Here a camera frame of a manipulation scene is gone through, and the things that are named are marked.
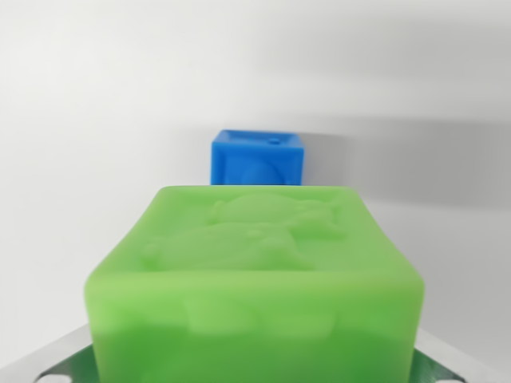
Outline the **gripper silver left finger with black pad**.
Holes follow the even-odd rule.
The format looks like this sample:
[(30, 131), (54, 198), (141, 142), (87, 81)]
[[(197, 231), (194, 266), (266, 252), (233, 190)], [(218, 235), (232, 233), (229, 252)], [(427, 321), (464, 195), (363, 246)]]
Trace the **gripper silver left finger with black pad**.
[(88, 325), (1, 369), (1, 382), (42, 382), (49, 376), (64, 382), (99, 382)]

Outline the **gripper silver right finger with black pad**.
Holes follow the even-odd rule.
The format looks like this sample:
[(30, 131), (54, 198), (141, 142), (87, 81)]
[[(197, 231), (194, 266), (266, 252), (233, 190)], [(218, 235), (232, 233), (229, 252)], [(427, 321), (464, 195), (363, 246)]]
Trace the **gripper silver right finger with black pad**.
[(510, 382), (510, 378), (419, 329), (409, 382)]

